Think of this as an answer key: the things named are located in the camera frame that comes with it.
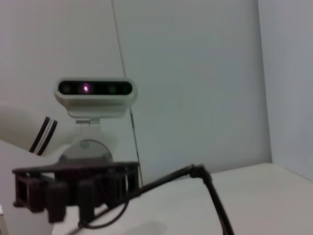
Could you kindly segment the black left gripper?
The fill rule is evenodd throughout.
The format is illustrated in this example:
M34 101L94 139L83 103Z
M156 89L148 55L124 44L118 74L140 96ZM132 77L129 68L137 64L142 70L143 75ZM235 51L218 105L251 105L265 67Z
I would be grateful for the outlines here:
M16 208L48 211L49 223L63 222L66 208L77 206L81 221L95 208L112 208L139 189L137 162L64 161L14 169Z

